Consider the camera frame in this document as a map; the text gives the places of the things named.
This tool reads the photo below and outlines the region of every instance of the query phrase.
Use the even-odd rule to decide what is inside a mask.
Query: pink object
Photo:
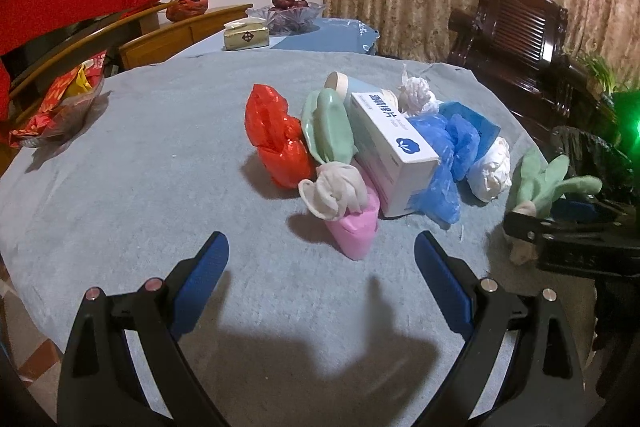
[[[362,167],[355,161],[351,162],[360,174],[365,185],[367,185],[367,194],[369,195],[369,204],[367,208],[359,214],[350,214],[347,211],[344,217],[337,221],[325,221],[329,232],[335,237],[342,253],[349,259],[360,261],[364,259],[371,248],[373,238],[376,237],[378,231],[378,212],[380,211],[380,198],[373,188],[373,183],[365,174]]]

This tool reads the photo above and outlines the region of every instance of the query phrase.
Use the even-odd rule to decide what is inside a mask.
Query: metal screw
[[[95,301],[100,296],[100,288],[93,286],[84,293],[84,298],[88,301]]]
[[[147,282],[145,282],[145,290],[148,292],[157,292],[162,287],[162,279],[158,279],[158,277],[151,277]]]
[[[551,288],[545,288],[542,290],[542,296],[549,302],[553,302],[558,298],[558,294]]]
[[[489,293],[493,293],[498,289],[498,283],[493,279],[482,279],[480,285],[484,291]]]

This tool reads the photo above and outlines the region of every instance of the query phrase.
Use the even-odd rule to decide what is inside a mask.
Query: tile floor
[[[9,274],[0,259],[0,331],[2,343],[18,368],[24,384],[53,418],[56,418],[60,352],[33,324],[15,293]]]

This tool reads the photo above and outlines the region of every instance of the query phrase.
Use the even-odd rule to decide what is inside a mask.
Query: blue cotton flower logo
[[[420,146],[409,138],[398,138],[396,142],[398,142],[398,147],[407,154],[420,152]]]

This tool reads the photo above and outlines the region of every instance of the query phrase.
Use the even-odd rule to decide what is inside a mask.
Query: alcohol pad box
[[[349,121],[358,149],[386,217],[412,211],[411,196],[425,190],[440,158],[414,127],[378,92],[351,93]]]

